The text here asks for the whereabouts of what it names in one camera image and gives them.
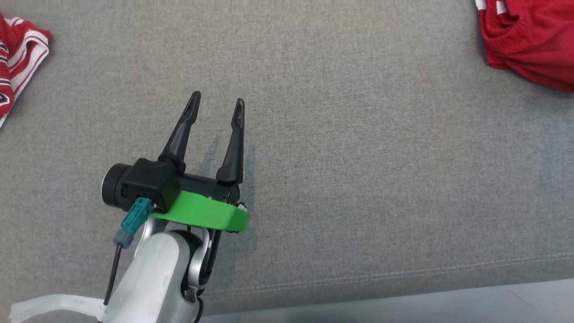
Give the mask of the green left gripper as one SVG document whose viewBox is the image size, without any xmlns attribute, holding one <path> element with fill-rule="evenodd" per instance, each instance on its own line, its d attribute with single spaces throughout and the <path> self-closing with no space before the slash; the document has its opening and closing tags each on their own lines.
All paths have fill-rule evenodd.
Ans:
<svg viewBox="0 0 574 323">
<path fill-rule="evenodd" d="M 189 133 L 196 122 L 201 93 L 195 91 L 170 135 L 158 161 L 171 163 L 179 173 L 184 173 L 185 151 Z M 192 227 L 205 227 L 229 232 L 245 231 L 249 213 L 240 202 L 240 189 L 244 179 L 244 100 L 236 101 L 231 120 L 232 134 L 217 180 L 197 175 L 178 178 L 181 192 L 166 214 L 154 212 L 152 216 Z"/>
</svg>

